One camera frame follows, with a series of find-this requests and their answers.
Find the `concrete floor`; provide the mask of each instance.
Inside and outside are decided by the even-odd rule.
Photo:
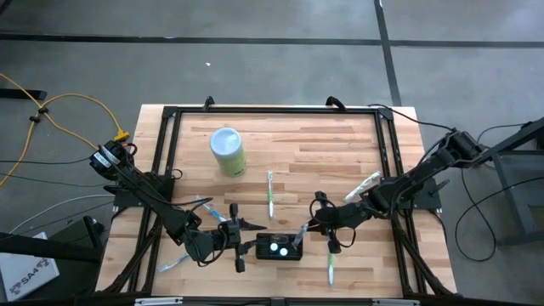
[[[522,0],[382,0],[391,39],[544,40],[544,2]],[[16,0],[0,16],[1,31],[184,37],[315,37],[379,39],[372,0],[255,2],[251,0]],[[347,105],[391,105],[381,47],[111,44],[1,42],[0,71],[26,88],[49,96],[91,94],[133,131],[144,103],[321,105],[329,95]],[[421,120],[455,126],[477,135],[498,124],[542,116],[544,49],[393,48],[403,105],[415,106]],[[115,132],[96,105],[78,99],[55,102],[57,122],[95,143]],[[2,159],[16,159],[24,144],[34,104],[2,100]],[[443,130],[421,127],[425,145]],[[486,134],[492,145],[515,129]],[[69,161],[92,151],[80,141],[41,123],[26,160]],[[0,165],[6,173],[9,164]],[[22,165],[16,174],[77,184],[103,180],[87,163],[68,166]],[[466,172],[475,199],[499,190],[486,169]],[[451,183],[441,191],[450,258],[458,291],[471,298],[544,303],[542,243],[500,249],[486,263],[461,256],[453,229],[469,206],[458,170],[439,175]],[[104,193],[10,179],[0,189],[0,230],[64,199]],[[32,222],[37,226],[105,202],[79,201]],[[499,237],[511,235],[512,217],[504,197],[482,206]],[[109,227],[111,209],[91,215]],[[65,222],[44,228],[52,235]],[[463,221],[460,242],[474,257],[484,256],[490,235],[476,213]]]

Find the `wooden table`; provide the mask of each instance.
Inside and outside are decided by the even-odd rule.
[[[142,105],[133,142],[139,147],[136,166],[149,171],[164,105]],[[411,107],[396,108],[416,118]],[[423,153],[419,127],[395,115],[395,126],[405,170],[415,166]],[[218,128],[232,127],[241,134],[248,169],[239,178],[220,173],[209,139]],[[172,127],[167,132],[167,139]],[[387,129],[385,137],[389,140]],[[163,151],[164,169],[167,148]],[[184,172],[176,181],[173,201],[213,196],[213,207],[228,216],[229,204],[240,204],[240,217],[267,226],[268,232],[296,233],[309,221],[309,203],[323,190],[337,204],[364,178],[381,170],[377,136],[372,116],[308,114],[185,114],[182,119],[174,168]],[[268,218],[267,170],[274,171],[275,218]],[[197,211],[201,229],[217,226],[205,209]],[[117,217],[110,230],[97,290],[108,286],[131,258],[136,245],[141,208],[130,208]],[[429,267],[447,288],[456,290],[442,228],[429,212],[415,212],[420,251]],[[256,232],[243,232],[242,240]],[[339,230],[338,239],[350,242],[351,229]],[[185,253],[165,233],[157,267]],[[251,250],[244,257],[246,272],[237,274],[234,251],[228,250],[215,263],[198,268],[185,261],[156,274],[153,293],[180,296],[398,298],[399,271],[389,221],[372,219],[357,228],[350,248],[335,255],[334,287],[327,279],[326,238],[318,233],[304,237],[300,262],[257,260]],[[411,260],[407,260],[412,287],[416,287]],[[147,258],[140,271],[145,278]]]

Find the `white cable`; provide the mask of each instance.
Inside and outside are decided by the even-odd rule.
[[[21,227],[21,226],[27,224],[28,222],[32,221],[32,220],[35,219],[35,218],[40,217],[41,215],[43,215],[44,213],[50,211],[51,209],[56,208],[56,207],[59,207],[59,206],[64,205],[64,204],[66,204],[66,203],[70,203],[70,202],[73,202],[73,201],[79,201],[79,200],[83,200],[83,199],[95,198],[95,197],[110,197],[110,196],[114,196],[114,195],[85,195],[85,196],[78,196],[78,197],[73,198],[73,199],[70,199],[70,200],[62,201],[62,202],[60,202],[60,203],[57,203],[57,204],[51,206],[50,208],[45,209],[45,210],[42,211],[42,212],[37,213],[36,215],[34,215],[34,216],[28,218],[27,220],[21,222],[19,225],[15,226],[15,228],[12,229],[9,233],[10,233],[10,234],[13,234],[19,227]]]

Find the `white cup lid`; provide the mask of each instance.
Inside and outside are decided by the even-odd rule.
[[[238,151],[241,146],[241,138],[235,129],[223,127],[213,132],[210,138],[212,151],[219,156],[229,156]]]

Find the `small black device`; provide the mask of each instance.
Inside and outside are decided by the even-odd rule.
[[[257,259],[300,260],[303,257],[303,239],[295,248],[292,243],[296,237],[296,234],[258,233],[255,255]]]

